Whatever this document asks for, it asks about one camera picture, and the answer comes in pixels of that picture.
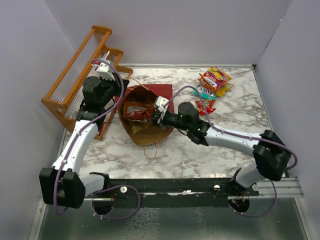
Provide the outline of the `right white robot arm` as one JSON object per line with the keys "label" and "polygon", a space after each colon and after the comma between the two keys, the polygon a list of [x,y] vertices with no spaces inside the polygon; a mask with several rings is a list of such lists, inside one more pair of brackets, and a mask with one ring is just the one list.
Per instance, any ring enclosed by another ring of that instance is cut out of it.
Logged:
{"label": "right white robot arm", "polygon": [[167,101],[160,97],[154,103],[155,113],[151,115],[154,124],[163,129],[185,131],[187,137],[197,145],[223,147],[254,158],[254,163],[239,168],[227,184],[234,195],[242,195],[253,184],[265,179],[281,180],[291,154],[273,131],[265,130],[261,134],[227,131],[200,119],[198,110],[190,102],[181,103],[178,113],[173,113]]}

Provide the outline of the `orange Fox's fruits candy bag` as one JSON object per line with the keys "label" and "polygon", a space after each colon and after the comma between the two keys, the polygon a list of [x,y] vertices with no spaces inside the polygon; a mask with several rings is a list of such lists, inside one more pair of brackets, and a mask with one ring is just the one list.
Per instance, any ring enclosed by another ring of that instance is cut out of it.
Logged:
{"label": "orange Fox's fruits candy bag", "polygon": [[225,84],[230,84],[233,78],[216,66],[212,66],[205,73],[199,74],[198,81],[215,95]]}

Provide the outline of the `red paper bag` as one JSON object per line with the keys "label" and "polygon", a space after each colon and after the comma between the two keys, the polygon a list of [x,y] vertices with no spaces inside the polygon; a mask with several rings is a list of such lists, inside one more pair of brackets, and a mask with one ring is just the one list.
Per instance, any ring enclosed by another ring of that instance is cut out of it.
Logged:
{"label": "red paper bag", "polygon": [[169,100],[173,96],[173,86],[163,83],[129,86],[116,107],[124,130],[139,147],[157,145],[173,131],[171,127],[163,130],[151,122],[159,96]]}

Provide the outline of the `red snack packet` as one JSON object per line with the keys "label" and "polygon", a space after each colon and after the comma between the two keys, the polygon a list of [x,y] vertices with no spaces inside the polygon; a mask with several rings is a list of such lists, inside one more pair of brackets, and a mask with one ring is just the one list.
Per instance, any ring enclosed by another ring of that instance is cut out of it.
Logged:
{"label": "red snack packet", "polygon": [[213,113],[216,108],[214,107],[215,100],[204,99],[203,102],[201,100],[196,100],[195,104],[198,107],[198,113],[200,116],[204,116],[206,113]]}

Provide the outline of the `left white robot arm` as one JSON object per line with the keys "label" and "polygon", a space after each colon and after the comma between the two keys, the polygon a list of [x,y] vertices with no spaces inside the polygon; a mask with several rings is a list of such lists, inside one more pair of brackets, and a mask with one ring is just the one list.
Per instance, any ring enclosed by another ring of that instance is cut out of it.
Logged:
{"label": "left white robot arm", "polygon": [[75,127],[63,152],[50,168],[43,168],[39,173],[39,182],[43,201],[47,205],[78,209],[85,197],[97,194],[103,198],[111,190],[102,173],[93,173],[80,177],[79,172],[85,154],[100,132],[105,108],[116,97],[124,95],[129,80],[110,80],[101,77],[87,77],[82,84],[83,100],[76,115]]}

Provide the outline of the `teal Fox's mint candy bag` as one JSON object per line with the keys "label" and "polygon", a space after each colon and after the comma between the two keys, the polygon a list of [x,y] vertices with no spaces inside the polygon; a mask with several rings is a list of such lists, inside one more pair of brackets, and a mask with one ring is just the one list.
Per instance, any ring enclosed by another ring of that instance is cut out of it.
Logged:
{"label": "teal Fox's mint candy bag", "polygon": [[195,89],[192,91],[192,93],[196,96],[201,96],[203,99],[206,100],[215,100],[216,95],[203,85],[197,85]]}

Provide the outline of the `yellow snack packet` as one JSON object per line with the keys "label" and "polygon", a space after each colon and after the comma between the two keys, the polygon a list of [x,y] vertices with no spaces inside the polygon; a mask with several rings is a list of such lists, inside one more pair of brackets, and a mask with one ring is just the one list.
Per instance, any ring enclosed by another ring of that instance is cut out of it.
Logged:
{"label": "yellow snack packet", "polygon": [[223,97],[226,94],[226,92],[232,89],[234,86],[234,84],[226,83],[217,91],[216,96]]}

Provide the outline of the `gold snack packet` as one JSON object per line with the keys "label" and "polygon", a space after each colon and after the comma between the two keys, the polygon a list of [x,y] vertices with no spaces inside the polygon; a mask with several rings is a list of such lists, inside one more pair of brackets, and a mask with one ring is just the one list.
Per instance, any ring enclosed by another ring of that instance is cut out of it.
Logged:
{"label": "gold snack packet", "polygon": [[151,123],[147,121],[132,121],[130,125],[131,125],[131,134],[135,135],[136,133],[139,133],[141,131],[148,129]]}

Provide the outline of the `red Doritos chip bag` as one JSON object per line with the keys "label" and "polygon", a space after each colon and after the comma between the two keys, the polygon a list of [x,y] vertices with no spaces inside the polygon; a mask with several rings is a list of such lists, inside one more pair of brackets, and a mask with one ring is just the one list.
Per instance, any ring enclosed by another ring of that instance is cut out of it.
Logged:
{"label": "red Doritos chip bag", "polygon": [[151,122],[152,115],[156,112],[156,109],[145,109],[139,111],[132,111],[123,115],[122,117],[130,121]]}

